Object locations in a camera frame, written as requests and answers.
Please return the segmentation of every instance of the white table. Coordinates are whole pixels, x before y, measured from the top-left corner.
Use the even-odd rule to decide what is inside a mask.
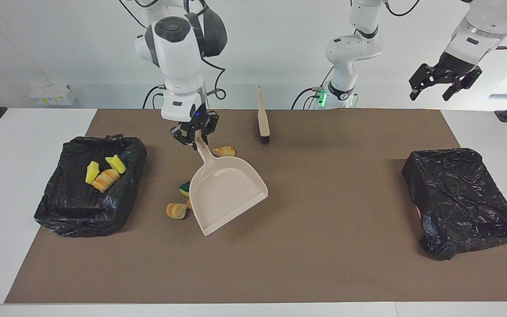
[[[95,112],[9,109],[0,119],[0,316],[507,316],[507,302],[4,305],[38,231],[33,214],[56,168],[62,143],[84,135]],[[507,124],[499,122],[491,112],[443,111],[443,116],[461,146],[483,156],[507,199]]]

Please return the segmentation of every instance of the white wall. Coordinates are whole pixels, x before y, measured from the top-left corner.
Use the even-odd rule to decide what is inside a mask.
[[[414,0],[392,1],[396,12]],[[347,0],[209,0],[223,18],[229,42],[211,61],[228,68],[220,86],[227,89],[214,108],[256,107],[255,86],[265,87],[269,108],[288,108],[300,90],[318,85],[330,63],[328,40],[353,32]],[[135,4],[127,2],[133,8]],[[380,32],[384,52],[358,63],[359,107],[483,108],[487,96],[507,76],[507,51],[481,63],[485,71],[470,91],[445,103],[445,87],[423,92],[411,102],[408,79],[421,63],[435,64],[452,31],[467,11],[459,0],[422,1],[396,18],[383,10]],[[133,39],[142,28],[116,0],[0,1],[0,105],[33,107],[30,86],[70,84],[76,107],[141,106],[149,87],[162,81],[153,65],[141,60]],[[207,87],[217,71],[204,68]]]

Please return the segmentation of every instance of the brown mat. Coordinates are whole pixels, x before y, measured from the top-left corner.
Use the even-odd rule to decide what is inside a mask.
[[[427,257],[401,169],[412,150],[457,147],[439,111],[220,111],[211,148],[232,145],[269,197],[209,237],[165,215],[201,159],[153,110],[99,110],[87,135],[148,150],[125,228],[64,238],[41,228],[6,303],[507,301],[507,245]]]

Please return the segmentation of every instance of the croissant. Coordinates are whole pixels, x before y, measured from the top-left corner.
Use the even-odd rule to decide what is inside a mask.
[[[121,176],[118,171],[114,169],[108,169],[99,174],[97,178],[91,183],[93,187],[99,189],[100,192],[104,193],[109,189]]]
[[[167,205],[165,212],[167,213],[169,218],[183,219],[185,217],[185,213],[187,212],[187,204],[170,203],[169,205]]]
[[[232,147],[219,147],[213,150],[216,155],[223,156],[236,156],[236,151]]]

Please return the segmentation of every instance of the black trash bag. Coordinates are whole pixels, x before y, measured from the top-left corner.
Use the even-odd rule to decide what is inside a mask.
[[[87,165],[110,169],[105,157],[117,154],[126,172],[105,193],[85,183]],[[66,237],[107,236],[122,229],[138,194],[146,148],[122,134],[106,138],[79,136],[64,143],[58,167],[48,181],[34,219]]]
[[[435,259],[507,243],[507,201],[468,148],[416,151],[402,174],[421,213],[420,245]]]

